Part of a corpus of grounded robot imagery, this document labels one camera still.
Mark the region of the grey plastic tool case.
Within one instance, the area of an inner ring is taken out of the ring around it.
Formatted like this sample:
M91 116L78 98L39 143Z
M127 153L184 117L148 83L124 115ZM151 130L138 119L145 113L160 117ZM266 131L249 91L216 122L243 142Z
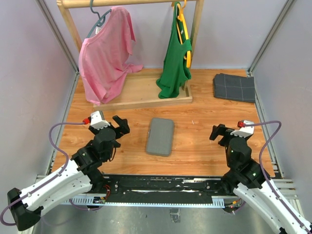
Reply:
M174 129L175 124L173 120L152 118L148 131L146 153L168 157L172 152Z

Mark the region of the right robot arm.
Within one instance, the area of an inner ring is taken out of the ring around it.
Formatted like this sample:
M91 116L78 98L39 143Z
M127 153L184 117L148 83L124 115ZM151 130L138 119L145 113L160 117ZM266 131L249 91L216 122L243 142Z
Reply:
M210 140L218 136L225 148L229 171L221 178L221 190L235 194L256 211L275 234L310 234L312 224L283 196L261 160L252 159L248 139L254 134L256 123L241 120L238 129L224 124L213 126Z

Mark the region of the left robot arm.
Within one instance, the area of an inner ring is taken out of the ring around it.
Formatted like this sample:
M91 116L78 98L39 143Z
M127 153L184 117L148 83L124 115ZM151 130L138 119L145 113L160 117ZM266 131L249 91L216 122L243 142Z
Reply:
M99 167L113 160L116 149L120 147L117 140L130 133L127 119L113 116L113 120L117 127L105 120L101 111L95 111L79 122L79 125L89 126L94 138L72 156L56 147L65 156L65 163L27 188L11 189L7 193L8 206L0 214L1 223L10 226L4 221L5 212L10 211L14 219L11 225L25 231L64 201L81 193L101 192L105 185Z

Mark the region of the wooden clothes rack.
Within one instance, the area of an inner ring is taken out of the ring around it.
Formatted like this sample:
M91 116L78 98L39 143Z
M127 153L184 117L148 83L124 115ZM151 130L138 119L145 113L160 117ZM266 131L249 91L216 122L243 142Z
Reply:
M93 6L106 7L118 5L138 5L138 4L152 4L175 2L177 0L95 0ZM204 5L204 0L195 0L195 11L193 16L192 30L189 34L189 39L192 45L192 51L189 53L191 61L189 61L189 68L191 67L199 25ZM77 50L80 52L82 40L75 26L74 20L69 9L87 8L90 6L90 0L57 0L57 6L66 23L67 29L71 34ZM156 79L160 77L162 69L142 69L138 73L127 75L122 93L108 104L93 105L95 111L109 111L121 109L137 109L160 107L166 105L187 104L193 101L189 81L185 82L183 88L180 88L180 94L176 98L159 99L158 93L160 89L156 86Z

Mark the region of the folded grey checked cloth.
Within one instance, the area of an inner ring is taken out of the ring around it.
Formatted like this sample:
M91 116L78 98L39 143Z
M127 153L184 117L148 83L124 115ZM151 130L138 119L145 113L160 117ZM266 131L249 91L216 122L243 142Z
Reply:
M215 98L255 103L254 77L217 74L213 78Z

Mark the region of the pink t-shirt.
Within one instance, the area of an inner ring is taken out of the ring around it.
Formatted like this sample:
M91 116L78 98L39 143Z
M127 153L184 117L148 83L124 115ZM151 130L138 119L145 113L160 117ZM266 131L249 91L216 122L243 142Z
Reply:
M128 73L142 70L127 61L135 41L131 15L122 6L112 7L102 29L83 41L78 67L88 102L108 103L120 95Z

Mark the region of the green tank top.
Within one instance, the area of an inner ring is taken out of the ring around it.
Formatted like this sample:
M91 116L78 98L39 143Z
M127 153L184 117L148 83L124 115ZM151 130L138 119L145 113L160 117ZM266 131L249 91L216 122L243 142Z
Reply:
M174 3L171 35L163 62L163 73L156 80L157 86L161 89L158 94L160 99L178 97L180 87L184 86L185 82L192 77L190 69L186 66L187 62L184 59L187 52L192 50L191 42L189 39L183 43L180 42L176 26L179 6L179 2Z

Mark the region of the yellow clothes hanger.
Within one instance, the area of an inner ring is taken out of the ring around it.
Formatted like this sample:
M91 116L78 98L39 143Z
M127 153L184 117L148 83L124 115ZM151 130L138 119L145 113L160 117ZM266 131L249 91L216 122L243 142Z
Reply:
M173 53L171 58L179 59L180 62L184 59L184 65L186 68L190 68L192 45L184 17L183 10L185 6L186 1L184 1L183 6L177 1L172 3L173 21L168 50L170 53Z

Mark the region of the teal clothes hanger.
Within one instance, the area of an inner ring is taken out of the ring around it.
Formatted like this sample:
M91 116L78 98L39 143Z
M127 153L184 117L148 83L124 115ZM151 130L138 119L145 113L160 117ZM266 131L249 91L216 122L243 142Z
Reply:
M97 15L98 17L98 20L96 21L96 23L92 26L92 28L90 29L88 35L86 38L90 38L92 33L94 32L94 30L97 28L97 27L101 27L105 21L106 21L106 16L112 12L112 9L109 9L108 11L106 11L103 15L100 15L100 13L98 11L95 11L93 9L93 0L90 0L90 4L89 4L89 8L91 10L91 12L95 15Z

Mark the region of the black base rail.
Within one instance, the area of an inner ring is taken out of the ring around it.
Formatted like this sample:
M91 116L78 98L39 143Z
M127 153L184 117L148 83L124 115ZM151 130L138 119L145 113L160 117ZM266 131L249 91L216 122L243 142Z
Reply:
M219 176L105 174L103 181L110 191L107 205L201 206L237 198Z

